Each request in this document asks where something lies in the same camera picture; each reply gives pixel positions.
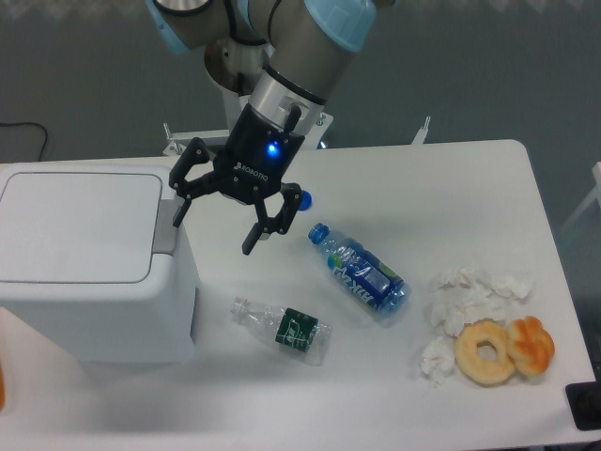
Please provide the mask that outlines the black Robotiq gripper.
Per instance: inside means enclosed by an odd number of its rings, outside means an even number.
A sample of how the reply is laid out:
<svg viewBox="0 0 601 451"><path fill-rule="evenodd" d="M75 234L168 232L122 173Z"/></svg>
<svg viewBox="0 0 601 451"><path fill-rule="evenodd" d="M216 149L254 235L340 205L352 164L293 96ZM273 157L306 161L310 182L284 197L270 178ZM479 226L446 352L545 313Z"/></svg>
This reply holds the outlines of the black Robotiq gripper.
<svg viewBox="0 0 601 451"><path fill-rule="evenodd" d="M298 183L281 184L304 142L304 136L294 132L300 118L301 109L294 105L285 114L284 127L278 128L251 105L246 105L224 149L213 161L214 171L187 180L190 170L195 165L208 163L211 156L205 142L194 137L169 174L169 186L183 199L174 215L173 226L180 227L195 198L218 191L245 205L254 203L257 221L241 246L245 256L251 254L259 240L266 240L272 233L285 235L303 199ZM283 204L275 216L269 217L265 198L278 191Z"/></svg>

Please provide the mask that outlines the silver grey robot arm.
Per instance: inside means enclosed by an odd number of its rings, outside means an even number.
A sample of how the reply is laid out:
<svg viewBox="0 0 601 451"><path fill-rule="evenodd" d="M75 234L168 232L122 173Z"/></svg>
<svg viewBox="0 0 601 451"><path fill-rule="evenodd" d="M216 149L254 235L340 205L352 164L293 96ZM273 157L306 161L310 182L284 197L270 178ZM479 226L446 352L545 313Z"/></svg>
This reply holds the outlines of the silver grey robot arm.
<svg viewBox="0 0 601 451"><path fill-rule="evenodd" d="M194 137L169 183L182 203L220 193L254 207L244 254L285 234L303 193L284 174L373 27L379 1L150 1L165 42L181 54L221 52L226 85L247 97L224 146Z"/></svg>

